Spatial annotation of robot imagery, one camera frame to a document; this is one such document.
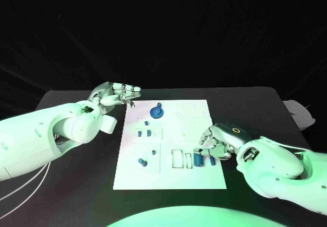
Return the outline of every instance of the small blue part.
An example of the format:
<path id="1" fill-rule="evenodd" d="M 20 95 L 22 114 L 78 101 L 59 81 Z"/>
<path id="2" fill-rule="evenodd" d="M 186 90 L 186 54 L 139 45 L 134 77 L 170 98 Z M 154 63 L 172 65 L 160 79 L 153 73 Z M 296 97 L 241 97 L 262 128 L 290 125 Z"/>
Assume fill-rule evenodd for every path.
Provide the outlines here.
<path id="1" fill-rule="evenodd" d="M 196 167 L 203 167 L 203 156 L 193 153 L 193 158 L 195 158 L 195 166 Z"/>
<path id="2" fill-rule="evenodd" d="M 147 161 L 144 161 L 141 158 L 139 159 L 139 163 L 141 164 L 141 166 L 147 166 L 147 164 L 149 164 L 149 162 Z"/>
<path id="3" fill-rule="evenodd" d="M 215 161 L 215 158 L 211 156 L 211 163 L 212 163 L 212 166 L 216 165 L 216 161 Z"/>
<path id="4" fill-rule="evenodd" d="M 162 109 L 162 103 L 159 103 L 157 106 L 151 108 L 150 115 L 154 119 L 159 119 L 162 118 L 163 114 L 164 114 L 164 110 Z"/>

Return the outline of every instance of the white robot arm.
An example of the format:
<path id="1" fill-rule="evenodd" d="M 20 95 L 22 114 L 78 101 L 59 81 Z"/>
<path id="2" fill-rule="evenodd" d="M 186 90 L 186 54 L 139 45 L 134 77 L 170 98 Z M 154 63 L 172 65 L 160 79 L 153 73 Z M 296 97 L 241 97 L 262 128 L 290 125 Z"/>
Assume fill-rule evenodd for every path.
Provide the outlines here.
<path id="1" fill-rule="evenodd" d="M 139 87 L 105 82 L 88 100 L 0 121 L 0 180 L 42 167 L 88 143 L 100 130 L 111 134 L 117 120 L 105 114 L 118 104 L 134 108 L 131 99 L 140 97 L 140 91 Z"/>
<path id="2" fill-rule="evenodd" d="M 260 195 L 293 201 L 327 215 L 327 154 L 280 144 L 267 137 L 251 140 L 247 132 L 229 123 L 211 126 L 200 145 L 206 139 L 211 139 L 213 148 L 198 148 L 193 152 L 221 160 L 229 159 L 235 153 L 236 169 Z"/>

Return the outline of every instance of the white sheet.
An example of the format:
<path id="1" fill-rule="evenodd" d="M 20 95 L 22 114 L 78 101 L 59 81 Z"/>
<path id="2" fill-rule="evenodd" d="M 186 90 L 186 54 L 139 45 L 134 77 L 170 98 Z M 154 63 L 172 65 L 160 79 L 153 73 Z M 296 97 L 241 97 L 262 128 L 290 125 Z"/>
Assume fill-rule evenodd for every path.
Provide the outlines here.
<path id="1" fill-rule="evenodd" d="M 150 109 L 159 102 L 164 114 L 153 119 Z M 193 163 L 193 149 L 212 147 L 209 143 L 199 145 L 202 133 L 212 125 L 206 100 L 134 103 L 136 109 L 127 108 L 126 112 L 114 190 L 226 189 L 221 161 L 212 166 L 209 157 L 203 157 L 203 167 L 195 167 Z M 173 168 L 172 150 L 182 150 L 183 168 Z M 190 153 L 192 168 L 187 168 L 186 153 Z M 139 163 L 140 158 L 149 163 L 146 167 Z"/>

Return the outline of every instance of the white wire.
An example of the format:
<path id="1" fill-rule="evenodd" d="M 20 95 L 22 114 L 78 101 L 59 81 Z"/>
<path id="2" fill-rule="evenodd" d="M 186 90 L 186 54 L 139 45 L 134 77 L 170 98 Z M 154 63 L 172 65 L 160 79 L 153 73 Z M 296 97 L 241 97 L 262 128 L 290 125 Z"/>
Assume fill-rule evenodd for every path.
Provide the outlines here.
<path id="1" fill-rule="evenodd" d="M 0 198 L 0 201 L 3 200 L 3 199 L 6 199 L 9 196 L 12 196 L 33 180 L 35 180 L 35 178 L 39 176 L 39 174 L 41 174 L 41 172 L 42 172 L 42 170 L 45 169 L 45 167 L 46 167 L 46 165 L 43 166 L 43 168 L 41 169 L 41 171 L 36 173 L 36 175 L 30 178 L 30 180 L 12 192 L 12 193 L 9 193 L 6 196 L 3 196 L 2 198 Z"/>
<path id="2" fill-rule="evenodd" d="M 51 167 L 51 162 L 49 162 L 49 164 L 48 164 L 48 168 L 46 168 L 46 173 L 48 173 L 48 171 L 49 171 L 49 167 Z M 42 181 L 41 181 L 41 183 L 39 183 L 39 185 L 38 185 L 38 187 L 36 187 L 36 189 L 35 189 L 35 191 L 32 192 L 32 194 L 30 194 L 30 196 L 28 197 L 28 199 L 19 204 L 19 206 L 7 213 L 7 214 L 5 214 L 2 217 L 0 217 L 0 219 L 3 219 L 23 204 L 25 204 L 25 202 L 29 200 L 29 198 L 32 197 L 32 195 L 36 193 L 36 190 L 39 189 L 39 187 L 41 187 L 41 185 L 42 185 L 42 182 L 43 182 L 43 180 L 45 180 L 45 178 L 46 178 L 46 173 L 45 173 L 45 176 L 43 176 L 43 178 L 42 178 Z"/>

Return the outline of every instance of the table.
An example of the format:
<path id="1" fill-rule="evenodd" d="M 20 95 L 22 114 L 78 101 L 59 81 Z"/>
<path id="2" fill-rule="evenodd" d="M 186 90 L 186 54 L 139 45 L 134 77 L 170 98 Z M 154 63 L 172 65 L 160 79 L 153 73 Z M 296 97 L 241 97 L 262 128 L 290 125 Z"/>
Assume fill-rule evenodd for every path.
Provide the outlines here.
<path id="1" fill-rule="evenodd" d="M 38 110 L 88 98 L 91 91 L 49 91 Z M 270 87 L 146 89 L 137 100 L 206 99 L 213 122 L 232 122 L 254 138 L 310 148 L 277 91 Z M 126 105 L 110 112 L 118 123 L 114 134 L 100 132 L 94 141 L 51 163 L 49 175 L 25 205 L 0 220 L 2 226 L 105 227 L 143 211 L 170 206 L 215 206 L 245 211 L 287 226 L 314 226 L 327 217 L 290 201 L 268 199 L 248 186 L 235 156 L 222 161 L 226 190 L 113 190 Z M 2 195 L 38 171 L 0 182 Z M 25 200 L 42 176 L 0 203 L 2 215 Z"/>

